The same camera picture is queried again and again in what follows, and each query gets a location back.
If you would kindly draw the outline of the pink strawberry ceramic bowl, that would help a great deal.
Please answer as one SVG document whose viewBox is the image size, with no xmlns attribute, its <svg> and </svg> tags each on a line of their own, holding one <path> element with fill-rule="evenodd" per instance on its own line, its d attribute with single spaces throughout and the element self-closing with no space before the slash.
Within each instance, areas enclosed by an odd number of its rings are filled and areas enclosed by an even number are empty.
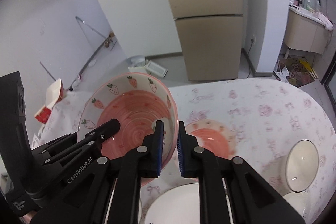
<svg viewBox="0 0 336 224">
<path fill-rule="evenodd" d="M 154 132 L 157 121 L 163 121 L 162 165 L 167 165 L 177 145 L 179 119 L 173 96 L 162 81 L 145 73 L 126 73 L 104 83 L 84 106 L 78 141 L 111 119 L 118 120 L 121 127 L 102 144 L 104 156 L 122 157 Z"/>
</svg>

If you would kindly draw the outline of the white bowl with dark rim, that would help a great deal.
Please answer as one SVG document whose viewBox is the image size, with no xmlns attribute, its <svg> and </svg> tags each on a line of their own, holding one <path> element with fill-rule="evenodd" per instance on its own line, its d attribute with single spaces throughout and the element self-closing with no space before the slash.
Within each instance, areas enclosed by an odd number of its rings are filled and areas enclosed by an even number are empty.
<svg viewBox="0 0 336 224">
<path fill-rule="evenodd" d="M 281 161 L 280 177 L 284 186 L 295 193 L 310 187 L 319 169 L 317 147 L 310 140 L 300 140 Z"/>
</svg>

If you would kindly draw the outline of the white ceramic plate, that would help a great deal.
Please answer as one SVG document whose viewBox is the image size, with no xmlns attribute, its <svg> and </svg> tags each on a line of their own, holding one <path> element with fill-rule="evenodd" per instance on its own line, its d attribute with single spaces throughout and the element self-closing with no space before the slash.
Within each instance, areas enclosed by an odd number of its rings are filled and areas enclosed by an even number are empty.
<svg viewBox="0 0 336 224">
<path fill-rule="evenodd" d="M 201 223 L 199 185 L 177 186 L 159 196 L 150 205 L 144 223 Z"/>
</svg>

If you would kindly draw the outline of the pink strawberry plate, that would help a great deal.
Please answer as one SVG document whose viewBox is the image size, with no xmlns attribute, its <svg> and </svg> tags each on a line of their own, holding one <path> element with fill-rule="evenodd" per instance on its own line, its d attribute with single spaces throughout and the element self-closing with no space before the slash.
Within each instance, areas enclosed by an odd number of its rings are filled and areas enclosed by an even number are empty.
<svg viewBox="0 0 336 224">
<path fill-rule="evenodd" d="M 186 132 L 218 157 L 232 159 L 236 154 L 236 134 L 219 121 L 199 120 L 188 124 Z"/>
</svg>

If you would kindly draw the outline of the red and white carton box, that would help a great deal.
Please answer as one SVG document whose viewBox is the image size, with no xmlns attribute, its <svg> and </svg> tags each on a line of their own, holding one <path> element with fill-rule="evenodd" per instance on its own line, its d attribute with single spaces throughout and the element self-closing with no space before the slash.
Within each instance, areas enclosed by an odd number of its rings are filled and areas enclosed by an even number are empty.
<svg viewBox="0 0 336 224">
<path fill-rule="evenodd" d="M 60 102 L 64 97 L 63 82 L 61 79 L 57 79 L 46 90 L 46 99 L 43 107 L 35 114 L 35 119 L 42 124 L 46 124 L 53 107 Z"/>
</svg>

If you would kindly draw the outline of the small white bowl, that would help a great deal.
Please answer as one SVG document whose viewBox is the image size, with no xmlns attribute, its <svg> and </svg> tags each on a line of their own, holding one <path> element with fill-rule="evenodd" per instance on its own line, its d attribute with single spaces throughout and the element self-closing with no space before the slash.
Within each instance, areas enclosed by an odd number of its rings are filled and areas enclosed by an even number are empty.
<svg viewBox="0 0 336 224">
<path fill-rule="evenodd" d="M 289 192 L 282 196 L 308 223 L 308 218 L 311 211 L 311 200 L 309 193 L 303 192 Z"/>
</svg>

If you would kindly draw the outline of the white trash bin with lid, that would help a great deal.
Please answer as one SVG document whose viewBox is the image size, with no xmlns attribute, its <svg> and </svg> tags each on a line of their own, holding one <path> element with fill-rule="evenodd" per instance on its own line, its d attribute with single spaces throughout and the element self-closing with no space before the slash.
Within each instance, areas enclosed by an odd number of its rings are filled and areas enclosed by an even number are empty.
<svg viewBox="0 0 336 224">
<path fill-rule="evenodd" d="M 164 78 L 168 72 L 168 69 L 142 55 L 132 56 L 126 62 L 130 72 L 146 73 L 159 78 Z"/>
</svg>

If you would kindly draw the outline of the white pink patterned tablecloth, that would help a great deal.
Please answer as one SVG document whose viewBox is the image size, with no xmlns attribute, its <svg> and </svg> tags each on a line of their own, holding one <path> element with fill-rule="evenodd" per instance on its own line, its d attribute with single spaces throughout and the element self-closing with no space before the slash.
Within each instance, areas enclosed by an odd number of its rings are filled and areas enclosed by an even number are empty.
<svg viewBox="0 0 336 224">
<path fill-rule="evenodd" d="M 185 127 L 203 119 L 219 121 L 236 134 L 236 154 L 284 196 L 291 192 L 280 177 L 281 161 L 300 140 L 313 142 L 319 154 L 317 176 L 309 193 L 313 223 L 335 192 L 335 128 L 323 108 L 297 87 L 270 79 L 240 79 L 168 88 Z M 88 99 L 86 92 L 70 92 L 52 110 L 39 135 L 38 147 L 78 130 Z M 159 178 L 142 181 L 143 221 L 150 205 L 177 186 L 197 183 L 181 177 L 177 145 Z"/>
</svg>

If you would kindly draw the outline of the beige bathroom vanity cabinet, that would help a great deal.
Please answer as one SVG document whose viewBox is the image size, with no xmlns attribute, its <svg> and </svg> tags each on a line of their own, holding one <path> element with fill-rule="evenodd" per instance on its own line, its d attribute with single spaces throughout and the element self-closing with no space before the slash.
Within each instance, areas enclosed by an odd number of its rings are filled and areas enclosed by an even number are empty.
<svg viewBox="0 0 336 224">
<path fill-rule="evenodd" d="M 323 54 L 333 34 L 333 28 L 310 11 L 296 6 L 289 7 L 284 36 L 287 54 L 303 51 Z"/>
</svg>

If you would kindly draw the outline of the beige three-door refrigerator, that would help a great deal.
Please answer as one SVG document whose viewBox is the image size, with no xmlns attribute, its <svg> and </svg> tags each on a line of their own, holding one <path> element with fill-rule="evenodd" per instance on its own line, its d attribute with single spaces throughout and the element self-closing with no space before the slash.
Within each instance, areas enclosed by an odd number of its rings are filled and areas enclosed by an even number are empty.
<svg viewBox="0 0 336 224">
<path fill-rule="evenodd" d="M 238 76 L 243 0 L 169 0 L 190 81 Z"/>
</svg>

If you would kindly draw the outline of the pink towel on vanity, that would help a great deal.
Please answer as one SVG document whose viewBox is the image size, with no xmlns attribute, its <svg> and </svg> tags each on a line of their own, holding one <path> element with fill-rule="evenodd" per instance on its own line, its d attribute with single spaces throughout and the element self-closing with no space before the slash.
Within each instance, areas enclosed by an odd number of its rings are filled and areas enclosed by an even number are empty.
<svg viewBox="0 0 336 224">
<path fill-rule="evenodd" d="M 325 26 L 325 29 L 328 31 L 333 31 L 334 26 L 331 20 L 321 12 L 315 12 L 314 16 L 319 19 Z"/>
</svg>

